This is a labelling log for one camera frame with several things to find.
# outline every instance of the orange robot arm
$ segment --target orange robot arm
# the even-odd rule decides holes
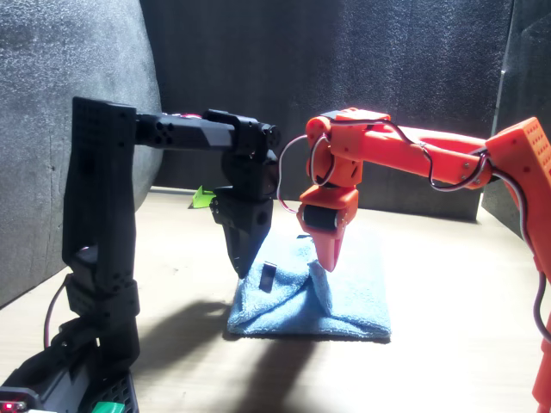
[[[387,114],[350,108],[311,119],[306,138],[311,147],[306,172],[317,184],[300,196],[297,218],[303,231],[312,235],[325,269],[332,271],[337,265],[344,230],[356,216],[356,185],[367,161],[426,176],[434,189],[443,192],[481,188],[492,176],[503,179],[520,209],[523,238],[542,278],[541,295],[545,276],[551,281],[551,146],[536,118],[484,140],[398,127]],[[551,317],[545,329],[536,307],[538,327],[551,340]],[[542,350],[533,394],[540,404],[538,412],[547,413],[551,342],[544,340]]]

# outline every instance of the black foam wall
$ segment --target black foam wall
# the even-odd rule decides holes
[[[551,138],[550,2],[515,2],[503,71],[496,130],[536,116]],[[517,207],[502,182],[486,187],[482,206],[520,235]]]
[[[367,108],[490,136],[511,0],[142,0],[163,109],[218,108],[277,124],[285,140],[326,111]],[[306,144],[286,154],[282,192],[308,188]],[[224,184],[220,156],[166,152],[157,185]],[[480,194],[365,164],[360,206],[473,219]]]

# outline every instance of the white wire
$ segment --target white wire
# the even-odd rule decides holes
[[[325,142],[329,143],[329,139],[327,138],[327,135],[325,135],[325,133],[323,133],[318,138],[318,140],[316,140],[316,143],[312,147],[312,152],[310,153],[310,178],[312,179],[312,183],[314,185],[319,185],[320,187],[322,185],[325,185],[326,183],[328,183],[328,181],[331,179],[331,176],[333,175],[333,172],[335,172],[335,165],[337,164],[333,160],[332,163],[331,163],[331,169],[329,170],[329,173],[327,174],[327,177],[322,182],[317,181],[316,175],[314,174],[314,171],[313,171],[313,161],[314,161],[314,158],[316,156],[316,150],[318,149],[318,146],[322,141],[325,141]]]
[[[277,182],[277,190],[275,192],[275,195],[277,196],[277,199],[279,200],[279,203],[282,204],[283,209],[285,209],[285,211],[287,211],[288,213],[297,213],[298,211],[294,210],[293,208],[289,208],[287,206],[287,204],[285,203],[285,201],[282,199],[281,188],[282,188],[282,178],[283,178],[283,175],[282,175],[283,155],[285,155],[285,152],[287,151],[287,149],[289,149],[289,147],[292,144],[296,144],[299,140],[302,140],[302,139],[305,139],[305,138],[306,138],[306,135],[300,135],[299,137],[290,140],[285,145],[285,147],[283,148],[282,154],[279,156],[279,161],[278,161],[278,163],[279,163],[279,180]]]

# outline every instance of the small black object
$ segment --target small black object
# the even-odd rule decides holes
[[[302,218],[304,222],[317,230],[334,231],[337,229],[337,209],[306,205]]]
[[[260,275],[260,288],[265,293],[272,292],[272,286],[274,285],[274,278],[276,277],[277,266],[271,262],[264,262],[262,267],[262,274]]]

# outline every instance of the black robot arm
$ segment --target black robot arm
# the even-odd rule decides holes
[[[270,228],[278,179],[272,149],[280,140],[275,126],[226,112],[138,114],[127,105],[74,98],[62,256],[72,270],[65,280],[69,305],[79,317],[8,377],[0,412],[90,413],[100,401],[138,412],[129,372],[139,355],[135,145],[224,152],[221,167],[232,186],[214,190],[211,210],[243,277]]]

